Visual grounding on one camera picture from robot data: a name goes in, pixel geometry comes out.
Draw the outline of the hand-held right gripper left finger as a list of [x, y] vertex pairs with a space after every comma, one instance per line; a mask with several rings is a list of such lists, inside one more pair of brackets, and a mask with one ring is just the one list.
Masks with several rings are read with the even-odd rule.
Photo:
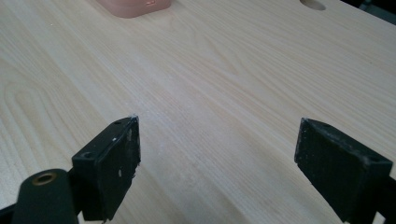
[[141, 162], [139, 118], [110, 123], [72, 157], [75, 206], [88, 221], [111, 220]]

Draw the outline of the pink plastic box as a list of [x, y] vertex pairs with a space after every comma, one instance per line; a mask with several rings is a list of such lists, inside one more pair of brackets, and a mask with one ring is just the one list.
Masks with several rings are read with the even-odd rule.
[[96, 0], [112, 15], [119, 18], [135, 18], [171, 6], [171, 0]]

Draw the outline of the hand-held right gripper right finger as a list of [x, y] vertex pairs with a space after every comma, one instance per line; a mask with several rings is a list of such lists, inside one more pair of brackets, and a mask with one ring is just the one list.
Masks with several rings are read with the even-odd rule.
[[294, 161], [335, 214], [348, 223], [393, 221], [393, 162], [332, 125], [301, 120]]

